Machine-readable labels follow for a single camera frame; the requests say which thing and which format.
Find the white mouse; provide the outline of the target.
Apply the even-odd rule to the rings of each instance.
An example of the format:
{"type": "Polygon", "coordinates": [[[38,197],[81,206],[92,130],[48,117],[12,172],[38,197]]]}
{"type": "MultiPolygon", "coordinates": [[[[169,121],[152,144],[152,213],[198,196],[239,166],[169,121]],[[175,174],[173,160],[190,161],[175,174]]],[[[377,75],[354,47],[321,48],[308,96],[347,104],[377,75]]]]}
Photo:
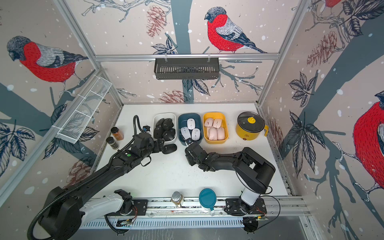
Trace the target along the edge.
{"type": "Polygon", "coordinates": [[[200,129],[198,129],[198,128],[193,129],[192,133],[191,133],[191,139],[193,141],[199,141],[200,138],[201,138],[201,131],[200,131],[200,129]]]}
{"type": "Polygon", "coordinates": [[[186,140],[188,140],[188,139],[191,139],[192,137],[191,137],[191,132],[190,132],[190,130],[189,130],[189,128],[188,127],[182,127],[181,129],[180,129],[180,132],[181,132],[181,135],[182,135],[182,137],[183,137],[183,139],[186,141],[186,140]]]}
{"type": "Polygon", "coordinates": [[[195,120],[193,118],[189,118],[187,120],[187,127],[188,127],[189,130],[193,130],[193,129],[196,128],[196,122],[195,122],[195,120]]]}

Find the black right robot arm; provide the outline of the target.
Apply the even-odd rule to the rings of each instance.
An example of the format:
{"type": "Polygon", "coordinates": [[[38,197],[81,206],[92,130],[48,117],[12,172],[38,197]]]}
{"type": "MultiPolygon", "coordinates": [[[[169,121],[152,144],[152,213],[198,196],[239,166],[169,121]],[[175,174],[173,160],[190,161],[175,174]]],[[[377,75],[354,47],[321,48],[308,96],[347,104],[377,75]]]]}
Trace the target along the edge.
{"type": "Polygon", "coordinates": [[[233,154],[218,154],[207,153],[199,144],[192,143],[185,154],[190,166],[198,165],[204,172],[234,171],[245,186],[240,199],[248,206],[253,206],[267,192],[276,172],[274,165],[249,147],[233,154]]]}

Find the white mouse top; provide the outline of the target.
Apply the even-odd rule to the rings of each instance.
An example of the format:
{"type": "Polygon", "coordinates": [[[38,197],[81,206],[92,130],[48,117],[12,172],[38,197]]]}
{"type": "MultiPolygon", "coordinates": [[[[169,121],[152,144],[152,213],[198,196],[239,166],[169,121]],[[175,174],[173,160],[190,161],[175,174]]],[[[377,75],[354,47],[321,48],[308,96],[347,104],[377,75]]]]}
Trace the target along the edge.
{"type": "Polygon", "coordinates": [[[187,127],[188,127],[189,130],[193,130],[193,129],[196,128],[196,122],[195,122],[195,120],[193,118],[189,118],[187,120],[187,127]]]}

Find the pink mouse bottom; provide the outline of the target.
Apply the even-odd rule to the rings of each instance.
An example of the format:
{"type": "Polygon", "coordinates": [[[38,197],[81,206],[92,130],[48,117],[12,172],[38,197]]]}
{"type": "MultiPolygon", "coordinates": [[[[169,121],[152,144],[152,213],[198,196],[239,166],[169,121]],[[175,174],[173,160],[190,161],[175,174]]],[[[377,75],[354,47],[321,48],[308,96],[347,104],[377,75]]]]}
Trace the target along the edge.
{"type": "Polygon", "coordinates": [[[209,128],[208,138],[210,141],[216,141],[218,139],[218,132],[216,128],[209,128]]]}

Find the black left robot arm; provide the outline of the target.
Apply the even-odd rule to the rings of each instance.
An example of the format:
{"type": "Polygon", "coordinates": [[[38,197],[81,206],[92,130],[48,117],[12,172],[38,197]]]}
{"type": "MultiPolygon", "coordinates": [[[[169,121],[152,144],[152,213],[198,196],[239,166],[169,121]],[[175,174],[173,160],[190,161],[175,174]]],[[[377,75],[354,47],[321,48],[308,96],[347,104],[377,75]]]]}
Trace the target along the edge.
{"type": "Polygon", "coordinates": [[[47,196],[43,209],[32,220],[27,237],[35,239],[33,230],[39,224],[51,240],[68,240],[80,226],[85,211],[81,208],[99,191],[117,178],[129,173],[152,153],[164,149],[165,141],[139,133],[121,150],[113,154],[106,166],[68,188],[56,187],[47,196]]]}

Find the black mouse top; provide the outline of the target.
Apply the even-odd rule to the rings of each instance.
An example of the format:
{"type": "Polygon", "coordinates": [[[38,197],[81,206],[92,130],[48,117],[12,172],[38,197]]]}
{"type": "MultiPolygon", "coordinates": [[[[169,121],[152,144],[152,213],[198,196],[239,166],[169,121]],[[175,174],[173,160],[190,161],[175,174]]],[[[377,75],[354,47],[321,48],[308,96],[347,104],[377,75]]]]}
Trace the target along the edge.
{"type": "Polygon", "coordinates": [[[162,153],[165,155],[168,155],[168,154],[174,153],[175,151],[177,151],[177,145],[169,144],[163,147],[162,153]]]}

